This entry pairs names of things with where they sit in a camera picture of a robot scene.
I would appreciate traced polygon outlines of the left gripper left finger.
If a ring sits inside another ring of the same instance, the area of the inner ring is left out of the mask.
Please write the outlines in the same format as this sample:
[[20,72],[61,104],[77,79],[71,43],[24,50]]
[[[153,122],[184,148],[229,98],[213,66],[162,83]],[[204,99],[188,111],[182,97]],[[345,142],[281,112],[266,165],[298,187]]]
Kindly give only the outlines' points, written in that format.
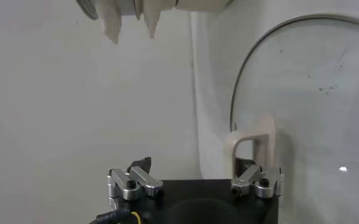
[[152,158],[148,156],[133,161],[125,171],[119,168],[108,171],[107,200],[113,210],[124,208],[125,202],[139,200],[142,193],[152,199],[163,197],[163,181],[150,176],[151,166]]

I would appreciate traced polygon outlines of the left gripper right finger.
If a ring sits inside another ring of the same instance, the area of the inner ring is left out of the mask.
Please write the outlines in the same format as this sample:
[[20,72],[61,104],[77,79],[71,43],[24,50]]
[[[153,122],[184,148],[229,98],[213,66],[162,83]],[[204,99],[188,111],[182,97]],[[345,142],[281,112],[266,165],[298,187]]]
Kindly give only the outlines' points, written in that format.
[[262,167],[251,159],[236,158],[230,191],[235,198],[249,195],[251,189],[261,199],[281,197],[284,178],[280,167]]

